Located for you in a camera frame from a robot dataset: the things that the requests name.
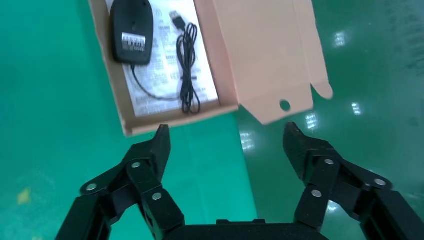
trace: black cable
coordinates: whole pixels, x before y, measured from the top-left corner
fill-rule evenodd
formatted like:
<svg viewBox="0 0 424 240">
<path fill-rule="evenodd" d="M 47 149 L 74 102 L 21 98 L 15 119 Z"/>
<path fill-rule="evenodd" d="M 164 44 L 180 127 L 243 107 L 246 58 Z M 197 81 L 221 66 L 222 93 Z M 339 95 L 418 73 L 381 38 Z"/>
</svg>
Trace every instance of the black cable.
<svg viewBox="0 0 424 240">
<path fill-rule="evenodd" d="M 161 101 L 176 101 L 178 100 L 178 97 L 165 97 L 165 96 L 156 96 L 153 93 L 150 93 L 149 91 L 147 91 L 143 85 L 139 82 L 139 79 L 137 78 L 136 75 L 136 65 L 131 64 L 131 72 L 132 72 L 132 76 L 134 77 L 135 82 L 137 83 L 137 85 L 141 88 L 141 90 L 147 94 L 147 96 L 153 98 L 153 99 L 157 99 L 157 100 L 161 100 Z"/>
<path fill-rule="evenodd" d="M 198 27 L 189 23 L 176 40 L 176 56 L 182 68 L 182 86 L 180 92 L 181 110 L 183 113 L 197 114 L 200 112 L 201 104 L 198 94 L 193 86 L 193 80 L 197 78 L 192 76 L 192 67 L 196 61 L 195 43 L 198 37 Z M 197 110 L 192 110 L 193 98 L 197 100 Z"/>
</svg>

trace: box flap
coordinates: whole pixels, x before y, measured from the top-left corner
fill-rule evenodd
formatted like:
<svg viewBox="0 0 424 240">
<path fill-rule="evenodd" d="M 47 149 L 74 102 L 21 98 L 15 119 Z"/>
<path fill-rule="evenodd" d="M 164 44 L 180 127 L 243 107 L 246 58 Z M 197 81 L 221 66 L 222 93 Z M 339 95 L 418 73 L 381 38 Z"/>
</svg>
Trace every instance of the box flap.
<svg viewBox="0 0 424 240">
<path fill-rule="evenodd" d="M 310 84 L 333 97 L 311 0 L 213 2 L 239 102 L 261 123 L 311 109 Z"/>
</svg>

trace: mouse cable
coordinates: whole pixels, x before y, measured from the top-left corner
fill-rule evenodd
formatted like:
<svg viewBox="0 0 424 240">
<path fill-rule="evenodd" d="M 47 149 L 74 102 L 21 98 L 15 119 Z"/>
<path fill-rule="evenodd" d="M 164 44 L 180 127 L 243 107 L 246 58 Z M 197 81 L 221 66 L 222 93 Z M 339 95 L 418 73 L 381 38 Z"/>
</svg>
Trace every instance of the mouse cable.
<svg viewBox="0 0 424 240">
<path fill-rule="evenodd" d="M 183 31 L 183 34 L 181 34 L 176 40 L 176 55 L 182 68 L 182 85 L 179 97 L 181 100 L 181 110 L 185 114 L 198 114 L 201 109 L 201 103 L 192 82 L 192 80 L 197 79 L 197 77 L 192 76 L 192 67 L 196 61 L 195 43 L 198 37 L 198 27 L 193 23 L 189 23 L 186 26 L 183 18 L 176 11 L 172 11 L 169 15 L 175 27 Z M 131 64 L 131 71 L 137 85 L 150 98 L 160 101 L 178 100 L 177 97 L 157 96 L 149 92 L 138 80 L 135 64 Z M 192 109 L 192 102 L 194 101 L 194 98 L 196 98 L 197 101 L 196 110 Z"/>
</svg>

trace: metal screw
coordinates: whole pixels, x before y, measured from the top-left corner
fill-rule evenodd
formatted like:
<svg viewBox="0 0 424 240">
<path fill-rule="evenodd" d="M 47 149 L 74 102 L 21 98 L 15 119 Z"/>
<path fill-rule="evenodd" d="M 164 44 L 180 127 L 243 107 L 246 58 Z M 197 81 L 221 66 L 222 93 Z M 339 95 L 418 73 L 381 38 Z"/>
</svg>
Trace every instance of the metal screw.
<svg viewBox="0 0 424 240">
<path fill-rule="evenodd" d="M 312 196 L 316 197 L 316 198 L 321 198 L 323 195 L 321 194 L 320 191 L 318 190 L 312 190 Z"/>
<path fill-rule="evenodd" d="M 326 163 L 328 165 L 333 165 L 334 164 L 334 162 L 332 160 L 330 160 L 330 159 L 325 159 L 324 160 L 324 163 Z"/>
<path fill-rule="evenodd" d="M 153 194 L 153 196 L 151 196 L 151 198 L 153 199 L 153 200 L 159 200 L 159 199 L 161 199 L 162 198 L 162 193 L 160 193 L 160 192 L 156 192 L 155 194 Z"/>
<path fill-rule="evenodd" d="M 86 190 L 87 191 L 91 191 L 91 190 L 94 190 L 96 188 L 97 188 L 97 184 L 92 183 L 92 184 L 90 184 L 90 185 L 87 186 Z"/>
<path fill-rule="evenodd" d="M 374 179 L 374 182 L 380 186 L 385 186 L 387 183 L 381 179 Z"/>
<path fill-rule="evenodd" d="M 136 168 L 140 167 L 140 163 L 139 163 L 139 162 L 134 162 L 134 163 L 131 165 L 131 167 L 132 167 L 133 169 L 136 169 Z"/>
</svg>

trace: computer mouse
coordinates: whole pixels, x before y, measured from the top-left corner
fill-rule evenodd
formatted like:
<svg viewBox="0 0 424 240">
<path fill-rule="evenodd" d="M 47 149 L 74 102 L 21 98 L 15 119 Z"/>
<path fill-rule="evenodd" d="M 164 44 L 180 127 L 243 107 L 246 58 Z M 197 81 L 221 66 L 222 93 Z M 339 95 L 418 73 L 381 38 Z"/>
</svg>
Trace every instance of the computer mouse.
<svg viewBox="0 0 424 240">
<path fill-rule="evenodd" d="M 148 0 L 115 0 L 110 9 L 114 60 L 148 65 L 152 58 L 153 28 L 153 10 Z"/>
</svg>

